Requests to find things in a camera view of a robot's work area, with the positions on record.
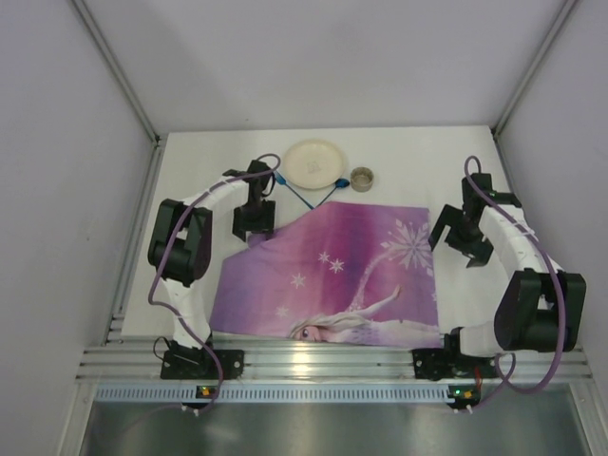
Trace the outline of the purple pink printed cloth mat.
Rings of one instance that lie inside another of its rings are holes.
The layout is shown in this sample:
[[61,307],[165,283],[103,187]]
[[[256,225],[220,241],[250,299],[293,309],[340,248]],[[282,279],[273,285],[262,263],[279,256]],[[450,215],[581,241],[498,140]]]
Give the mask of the purple pink printed cloth mat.
[[443,345],[429,210],[329,202],[222,264],[215,332],[405,350]]

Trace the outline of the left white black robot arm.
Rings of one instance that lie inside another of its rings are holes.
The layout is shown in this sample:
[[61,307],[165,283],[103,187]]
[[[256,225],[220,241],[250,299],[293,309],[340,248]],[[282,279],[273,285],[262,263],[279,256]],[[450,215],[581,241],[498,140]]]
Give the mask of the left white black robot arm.
[[246,241],[250,235],[270,238],[275,231],[276,203],[269,199],[275,171],[263,154],[246,170],[229,169],[210,187],[185,199],[164,199],[156,215],[147,250],[155,275],[148,303],[168,310],[178,346],[209,351],[209,313],[215,290],[211,275],[226,256],[222,237]]

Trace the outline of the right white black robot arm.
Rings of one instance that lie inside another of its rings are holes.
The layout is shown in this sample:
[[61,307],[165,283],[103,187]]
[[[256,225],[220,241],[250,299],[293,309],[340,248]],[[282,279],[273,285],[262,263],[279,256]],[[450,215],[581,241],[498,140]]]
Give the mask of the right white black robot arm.
[[460,352],[490,357],[502,352],[572,351],[578,342],[586,281],[567,273],[538,247],[522,204],[513,193],[498,192],[488,173],[462,180],[463,204],[445,205],[428,242],[444,241],[483,267],[497,257],[509,280],[493,317],[450,333]]

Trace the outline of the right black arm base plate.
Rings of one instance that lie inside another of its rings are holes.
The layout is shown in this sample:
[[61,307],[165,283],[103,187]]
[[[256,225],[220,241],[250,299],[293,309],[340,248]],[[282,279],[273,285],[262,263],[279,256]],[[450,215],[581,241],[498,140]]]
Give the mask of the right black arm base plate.
[[418,349],[411,352],[416,379],[494,379],[494,361],[490,358],[463,355],[447,349]]

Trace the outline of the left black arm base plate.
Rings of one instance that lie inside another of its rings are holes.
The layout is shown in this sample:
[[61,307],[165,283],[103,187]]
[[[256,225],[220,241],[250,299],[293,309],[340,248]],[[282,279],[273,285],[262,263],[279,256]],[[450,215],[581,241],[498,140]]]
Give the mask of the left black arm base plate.
[[224,380],[239,378],[244,370],[242,350],[214,351],[218,364],[205,350],[167,351],[163,355],[161,374],[163,380]]

